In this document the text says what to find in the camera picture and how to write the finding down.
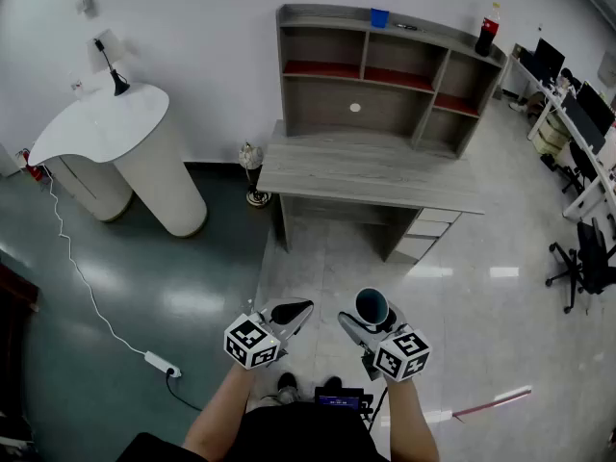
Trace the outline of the dark desk partition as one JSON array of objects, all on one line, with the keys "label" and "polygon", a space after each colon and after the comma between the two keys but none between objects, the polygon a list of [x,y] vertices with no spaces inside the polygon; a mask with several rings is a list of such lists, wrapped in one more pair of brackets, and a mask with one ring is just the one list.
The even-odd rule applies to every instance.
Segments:
[{"label": "dark desk partition", "polygon": [[564,96],[561,108],[576,126],[592,152],[598,155],[605,144],[604,134],[601,133],[599,127],[569,92]]}]

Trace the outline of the grey wood-grain cabinet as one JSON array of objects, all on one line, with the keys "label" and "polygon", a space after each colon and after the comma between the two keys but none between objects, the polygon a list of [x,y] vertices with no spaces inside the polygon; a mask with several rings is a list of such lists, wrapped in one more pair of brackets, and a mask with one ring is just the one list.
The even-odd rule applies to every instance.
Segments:
[{"label": "grey wood-grain cabinet", "polygon": [[377,29],[368,8],[284,4],[276,25],[283,118],[294,132],[378,131],[459,158],[506,65],[496,45],[482,57],[475,36],[400,13]]}]

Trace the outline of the cola bottle with red label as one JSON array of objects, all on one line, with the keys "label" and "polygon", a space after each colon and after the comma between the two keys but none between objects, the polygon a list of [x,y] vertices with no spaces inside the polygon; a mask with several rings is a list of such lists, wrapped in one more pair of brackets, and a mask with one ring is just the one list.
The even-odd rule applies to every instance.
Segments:
[{"label": "cola bottle with red label", "polygon": [[500,6],[498,2],[494,2],[492,10],[483,17],[480,34],[475,43],[475,52],[482,57],[487,57],[490,54],[494,38],[498,33],[500,27]]}]

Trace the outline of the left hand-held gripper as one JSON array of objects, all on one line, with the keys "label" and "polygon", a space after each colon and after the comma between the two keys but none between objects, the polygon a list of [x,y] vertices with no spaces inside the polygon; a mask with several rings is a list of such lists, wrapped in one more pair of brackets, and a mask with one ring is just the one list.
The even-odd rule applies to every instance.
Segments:
[{"label": "left hand-held gripper", "polygon": [[261,309],[242,313],[225,329],[223,350],[245,370],[266,366],[281,357],[313,310],[310,299],[268,301]]}]

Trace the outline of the white shade table lamp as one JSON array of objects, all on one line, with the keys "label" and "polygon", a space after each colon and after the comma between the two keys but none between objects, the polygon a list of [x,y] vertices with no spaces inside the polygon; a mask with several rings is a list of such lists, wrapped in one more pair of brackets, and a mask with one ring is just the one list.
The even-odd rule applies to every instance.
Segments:
[{"label": "white shade table lamp", "polygon": [[115,63],[122,59],[124,47],[111,29],[107,29],[87,41],[87,53],[92,73],[107,70],[115,85],[115,96],[130,89],[128,81],[117,72]]}]

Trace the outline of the dark wooden furniture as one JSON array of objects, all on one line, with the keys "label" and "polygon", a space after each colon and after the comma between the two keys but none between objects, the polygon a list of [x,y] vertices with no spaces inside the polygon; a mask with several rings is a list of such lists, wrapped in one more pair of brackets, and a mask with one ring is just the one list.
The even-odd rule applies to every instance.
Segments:
[{"label": "dark wooden furniture", "polygon": [[22,346],[37,290],[0,263],[0,462],[41,462],[22,405]]}]

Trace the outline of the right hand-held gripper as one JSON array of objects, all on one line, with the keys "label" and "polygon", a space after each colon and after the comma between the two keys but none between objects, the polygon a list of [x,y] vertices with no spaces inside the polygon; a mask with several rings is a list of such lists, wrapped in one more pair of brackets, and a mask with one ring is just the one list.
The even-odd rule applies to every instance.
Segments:
[{"label": "right hand-held gripper", "polygon": [[390,334],[380,341],[372,341],[374,331],[348,312],[339,312],[338,322],[356,345],[368,345],[362,363],[371,381],[384,377],[402,382],[424,370],[431,344],[420,329],[410,327],[396,305],[389,305],[383,327]]}]

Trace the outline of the black device with screen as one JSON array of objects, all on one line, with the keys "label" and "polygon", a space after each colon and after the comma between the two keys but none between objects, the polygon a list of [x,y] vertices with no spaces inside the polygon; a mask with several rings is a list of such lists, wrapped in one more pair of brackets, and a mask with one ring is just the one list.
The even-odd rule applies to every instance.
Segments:
[{"label": "black device with screen", "polygon": [[360,411],[363,395],[364,390],[362,388],[330,389],[317,387],[315,389],[314,399],[317,405]]}]

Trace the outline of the red floor tape strip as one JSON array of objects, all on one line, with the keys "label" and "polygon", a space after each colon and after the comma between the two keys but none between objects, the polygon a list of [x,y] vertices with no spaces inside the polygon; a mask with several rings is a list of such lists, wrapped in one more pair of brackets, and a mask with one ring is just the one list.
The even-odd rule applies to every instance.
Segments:
[{"label": "red floor tape strip", "polygon": [[526,385],[524,387],[499,394],[495,396],[494,399],[490,402],[480,404],[474,407],[470,407],[467,409],[452,412],[451,416],[458,421],[462,421],[462,418],[465,416],[469,416],[471,414],[481,412],[487,409],[503,406],[507,403],[516,401],[520,398],[528,397],[531,393],[532,393],[532,386]]}]

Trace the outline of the black office chair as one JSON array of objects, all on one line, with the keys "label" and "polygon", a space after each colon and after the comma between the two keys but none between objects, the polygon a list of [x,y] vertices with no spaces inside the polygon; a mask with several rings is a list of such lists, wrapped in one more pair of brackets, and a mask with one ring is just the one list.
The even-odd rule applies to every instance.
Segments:
[{"label": "black office chair", "polygon": [[570,280],[570,298],[563,308],[569,314],[576,303],[577,294],[600,295],[607,287],[616,285],[616,266],[610,266],[609,260],[616,255],[616,245],[607,249],[606,240],[598,220],[591,218],[590,223],[577,223],[578,249],[565,251],[558,242],[549,245],[549,252],[561,257],[565,270],[548,277],[545,285],[550,287],[556,280],[568,277]]},{"label": "black office chair", "polygon": [[560,164],[552,154],[542,154],[540,160],[550,171],[559,172],[567,180],[567,184],[561,189],[563,193],[574,188],[578,194],[581,194],[585,190],[585,181],[592,182],[596,179],[596,171],[590,158],[575,141],[568,141],[560,151],[560,153],[563,152],[569,152],[574,167],[566,163]]}]

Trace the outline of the grey wood-grain table top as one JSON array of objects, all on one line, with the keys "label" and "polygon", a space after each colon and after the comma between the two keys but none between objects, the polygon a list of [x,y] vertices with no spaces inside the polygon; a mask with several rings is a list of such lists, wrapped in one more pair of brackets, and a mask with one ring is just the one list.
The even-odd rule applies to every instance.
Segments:
[{"label": "grey wood-grain table top", "polygon": [[[352,222],[368,227],[387,263],[422,260],[396,247],[411,236],[407,231],[423,208],[458,211],[455,222],[464,214],[484,212],[466,159],[416,151],[403,139],[378,131],[329,127],[294,132],[282,120],[272,132],[258,187],[279,198],[285,246],[292,244],[297,218]],[[453,225],[435,239],[439,242]]]}]

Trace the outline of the red fire extinguisher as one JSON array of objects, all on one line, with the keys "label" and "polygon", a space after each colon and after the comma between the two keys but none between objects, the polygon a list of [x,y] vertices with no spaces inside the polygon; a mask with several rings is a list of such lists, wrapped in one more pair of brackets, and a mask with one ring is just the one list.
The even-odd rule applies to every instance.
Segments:
[{"label": "red fire extinguisher", "polygon": [[39,167],[32,166],[30,164],[30,154],[31,152],[28,148],[23,148],[15,154],[15,157],[18,160],[19,165],[25,168],[37,182],[42,182],[43,172]]}]

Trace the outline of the cream storage boxes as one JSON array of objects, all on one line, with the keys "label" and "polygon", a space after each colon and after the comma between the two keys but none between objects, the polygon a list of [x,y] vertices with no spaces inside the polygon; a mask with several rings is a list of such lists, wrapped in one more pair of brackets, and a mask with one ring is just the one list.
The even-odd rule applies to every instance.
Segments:
[{"label": "cream storage boxes", "polygon": [[539,126],[532,143],[539,154],[550,154],[556,157],[570,138],[571,134],[560,117],[555,114],[548,114]]}]

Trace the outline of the white curved pedestal table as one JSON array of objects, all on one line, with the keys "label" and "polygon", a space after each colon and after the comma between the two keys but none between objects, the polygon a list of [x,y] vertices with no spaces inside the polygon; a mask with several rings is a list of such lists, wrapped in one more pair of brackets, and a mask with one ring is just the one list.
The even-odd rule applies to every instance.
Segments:
[{"label": "white curved pedestal table", "polygon": [[177,146],[161,89],[134,84],[121,96],[99,89],[59,113],[30,154],[95,218],[119,218],[138,197],[171,235],[187,238],[208,217]]}]

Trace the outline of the grey cup with teal inside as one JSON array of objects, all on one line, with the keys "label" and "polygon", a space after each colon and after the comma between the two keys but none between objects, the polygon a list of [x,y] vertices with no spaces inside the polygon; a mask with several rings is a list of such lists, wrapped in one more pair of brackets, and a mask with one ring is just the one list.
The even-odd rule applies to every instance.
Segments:
[{"label": "grey cup with teal inside", "polygon": [[355,297],[354,308],[360,322],[373,326],[387,320],[390,311],[388,300],[375,288],[360,290]]}]

